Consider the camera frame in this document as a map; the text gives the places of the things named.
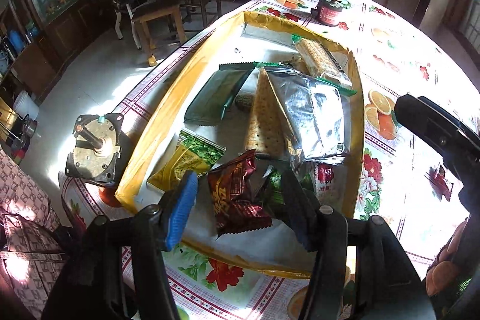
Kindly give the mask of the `right hand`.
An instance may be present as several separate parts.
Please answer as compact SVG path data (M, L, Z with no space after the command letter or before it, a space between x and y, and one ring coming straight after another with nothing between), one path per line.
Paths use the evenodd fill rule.
M428 296L434 296L445 290L460 274L459 266L452 261L458 250L463 231L468 220L465 219L454 231L452 237L444 245L434 262L430 265L425 277L425 288Z

